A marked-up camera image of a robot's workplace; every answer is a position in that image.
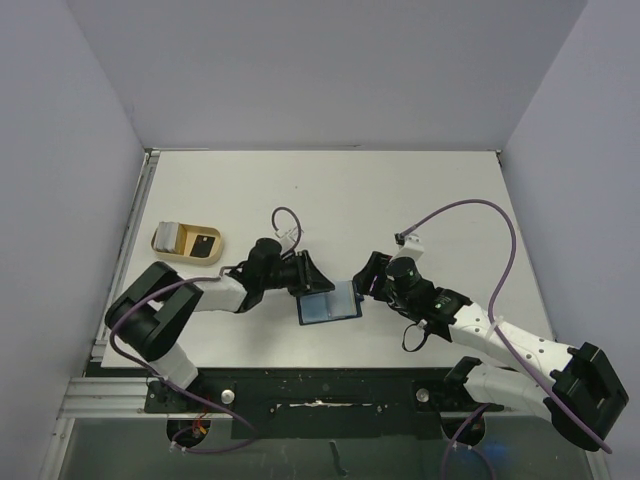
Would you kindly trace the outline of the blue leather card holder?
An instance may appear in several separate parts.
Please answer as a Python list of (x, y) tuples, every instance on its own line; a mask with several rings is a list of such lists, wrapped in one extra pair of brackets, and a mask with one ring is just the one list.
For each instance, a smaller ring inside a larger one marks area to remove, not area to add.
[(297, 299), (299, 324), (309, 326), (360, 318), (363, 301), (351, 280), (337, 282), (332, 291)]

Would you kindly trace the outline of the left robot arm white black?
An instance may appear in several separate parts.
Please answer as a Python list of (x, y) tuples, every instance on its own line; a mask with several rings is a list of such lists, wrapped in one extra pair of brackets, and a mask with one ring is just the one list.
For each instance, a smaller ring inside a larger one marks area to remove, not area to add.
[(156, 261), (107, 310), (109, 344), (169, 385), (168, 399), (190, 411), (204, 395), (196, 380), (198, 368), (178, 343), (192, 314), (246, 313), (267, 291), (281, 289), (301, 298), (331, 292), (335, 285), (306, 250), (283, 253), (281, 244), (269, 238), (258, 239), (246, 260), (222, 268), (215, 277), (184, 279), (167, 263)]

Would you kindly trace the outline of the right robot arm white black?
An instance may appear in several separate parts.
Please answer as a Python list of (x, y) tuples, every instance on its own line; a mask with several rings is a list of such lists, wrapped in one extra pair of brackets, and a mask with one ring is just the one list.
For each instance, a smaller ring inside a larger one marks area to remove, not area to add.
[(576, 348), (491, 319), (470, 298), (423, 278), (410, 257), (374, 252), (353, 281), (358, 293), (386, 303), (426, 335), (489, 359), (466, 356), (449, 371), (445, 395), (452, 406), (476, 402), (527, 412), (583, 450), (607, 448), (629, 396), (597, 346)]

